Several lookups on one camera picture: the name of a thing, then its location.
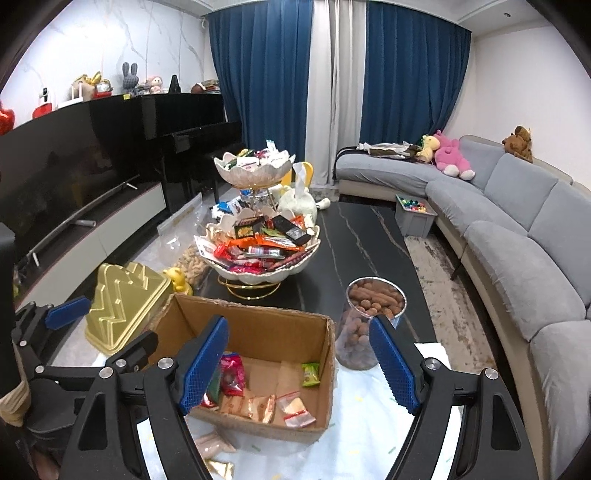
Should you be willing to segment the pink hawthorn snack packet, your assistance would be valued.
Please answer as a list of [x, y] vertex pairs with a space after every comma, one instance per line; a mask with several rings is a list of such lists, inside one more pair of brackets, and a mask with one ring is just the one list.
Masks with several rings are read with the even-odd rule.
[[238, 353], [221, 356], [221, 392], [225, 396], [245, 395], [245, 367]]

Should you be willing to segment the clear red-striped cracker packet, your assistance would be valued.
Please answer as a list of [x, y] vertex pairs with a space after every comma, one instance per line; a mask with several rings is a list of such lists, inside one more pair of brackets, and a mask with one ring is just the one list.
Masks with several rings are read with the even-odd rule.
[[298, 391], [277, 397], [276, 406], [280, 408], [283, 422], [289, 428], [300, 429], [315, 423], [314, 415], [308, 411]]

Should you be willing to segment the green yellow candy packet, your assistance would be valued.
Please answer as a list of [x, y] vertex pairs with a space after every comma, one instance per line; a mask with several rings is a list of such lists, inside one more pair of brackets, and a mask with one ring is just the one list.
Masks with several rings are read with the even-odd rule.
[[314, 387], [321, 384], [320, 363], [304, 363], [301, 368], [303, 369], [304, 388]]

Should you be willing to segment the worn patterned rug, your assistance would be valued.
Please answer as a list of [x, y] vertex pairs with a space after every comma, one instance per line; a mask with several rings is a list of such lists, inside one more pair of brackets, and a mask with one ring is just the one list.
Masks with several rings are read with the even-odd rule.
[[437, 341], [453, 368], [477, 373], [496, 361], [482, 325], [484, 312], [461, 278], [454, 260], [434, 235], [405, 239], [431, 313]]

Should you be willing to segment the clear jar of brown nuts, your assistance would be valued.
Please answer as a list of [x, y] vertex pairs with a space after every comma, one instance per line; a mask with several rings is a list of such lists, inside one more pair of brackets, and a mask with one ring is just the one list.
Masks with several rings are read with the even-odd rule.
[[378, 364], [370, 346], [370, 322], [379, 315], [394, 326], [406, 311], [407, 297], [393, 282], [362, 277], [346, 288], [341, 319], [335, 327], [335, 357], [352, 370], [369, 370]]

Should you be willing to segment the yellow duck figurine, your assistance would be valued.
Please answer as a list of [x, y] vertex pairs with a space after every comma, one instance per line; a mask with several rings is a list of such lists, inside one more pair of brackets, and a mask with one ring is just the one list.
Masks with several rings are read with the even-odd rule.
[[170, 267], [162, 271], [170, 280], [175, 293], [191, 296], [193, 294], [190, 283], [185, 278], [184, 273], [179, 267]]

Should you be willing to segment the clear bag of peanuts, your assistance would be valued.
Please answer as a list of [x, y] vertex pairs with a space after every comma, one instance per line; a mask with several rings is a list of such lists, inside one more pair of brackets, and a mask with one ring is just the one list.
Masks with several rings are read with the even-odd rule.
[[209, 207], [198, 194], [157, 227], [160, 262], [165, 269], [178, 268], [193, 289], [197, 289], [208, 270], [195, 242], [205, 234], [208, 214]]

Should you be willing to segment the white two-tier snack bowl stand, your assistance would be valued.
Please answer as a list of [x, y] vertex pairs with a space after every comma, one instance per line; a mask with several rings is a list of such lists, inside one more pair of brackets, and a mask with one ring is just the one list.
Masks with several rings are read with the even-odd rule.
[[280, 181], [296, 156], [269, 140], [263, 149], [225, 152], [213, 162], [239, 195], [215, 206], [214, 222], [195, 239], [198, 255], [232, 296], [266, 298], [303, 271], [321, 246], [317, 223], [307, 226], [303, 217], [277, 205]]

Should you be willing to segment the black television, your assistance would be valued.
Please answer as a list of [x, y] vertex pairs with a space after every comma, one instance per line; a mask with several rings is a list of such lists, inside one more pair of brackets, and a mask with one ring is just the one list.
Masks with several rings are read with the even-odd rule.
[[79, 103], [1, 137], [1, 222], [25, 256], [73, 213], [139, 174], [141, 107], [115, 98]]

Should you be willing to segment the grey storage bin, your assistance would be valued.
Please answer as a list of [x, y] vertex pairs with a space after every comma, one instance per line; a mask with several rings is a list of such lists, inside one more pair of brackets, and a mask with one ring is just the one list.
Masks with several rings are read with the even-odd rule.
[[396, 222], [405, 237], [427, 237], [438, 217], [426, 199], [407, 194], [396, 195]]

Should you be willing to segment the grey curved sofa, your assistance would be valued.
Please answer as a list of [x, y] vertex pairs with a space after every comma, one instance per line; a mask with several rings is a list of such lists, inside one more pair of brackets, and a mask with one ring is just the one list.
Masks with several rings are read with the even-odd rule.
[[458, 140], [465, 181], [433, 165], [337, 155], [342, 193], [424, 198], [494, 324], [544, 479], [590, 475], [590, 196], [496, 142]]

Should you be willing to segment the black piano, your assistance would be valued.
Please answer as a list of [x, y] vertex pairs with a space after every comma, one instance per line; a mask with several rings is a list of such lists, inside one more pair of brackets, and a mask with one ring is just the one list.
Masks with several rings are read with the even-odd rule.
[[242, 123], [226, 118], [219, 93], [173, 93], [141, 98], [148, 158], [169, 212], [211, 189], [219, 199], [214, 158], [243, 146]]

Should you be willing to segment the grey bunny plush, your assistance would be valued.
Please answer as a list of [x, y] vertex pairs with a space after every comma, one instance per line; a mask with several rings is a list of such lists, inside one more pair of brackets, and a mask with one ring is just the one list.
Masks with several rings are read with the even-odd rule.
[[136, 87], [139, 83], [137, 76], [138, 66], [136, 63], [129, 64], [124, 62], [122, 64], [122, 90], [124, 94], [134, 96], [136, 94]]

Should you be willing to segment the blue curtain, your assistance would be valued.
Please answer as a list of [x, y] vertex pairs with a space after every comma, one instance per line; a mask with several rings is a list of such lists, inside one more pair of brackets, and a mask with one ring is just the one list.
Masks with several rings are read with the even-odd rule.
[[207, 16], [214, 68], [242, 141], [304, 159], [310, 76], [311, 1], [261, 1]]
[[384, 2], [367, 7], [360, 140], [417, 143], [446, 127], [465, 80], [469, 30]]

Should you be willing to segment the white sheer curtain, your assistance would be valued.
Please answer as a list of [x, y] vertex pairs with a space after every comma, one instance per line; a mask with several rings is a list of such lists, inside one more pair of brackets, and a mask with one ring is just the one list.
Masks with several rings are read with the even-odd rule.
[[312, 185], [334, 183], [339, 150], [360, 141], [366, 46], [365, 1], [315, 1], [304, 150]]

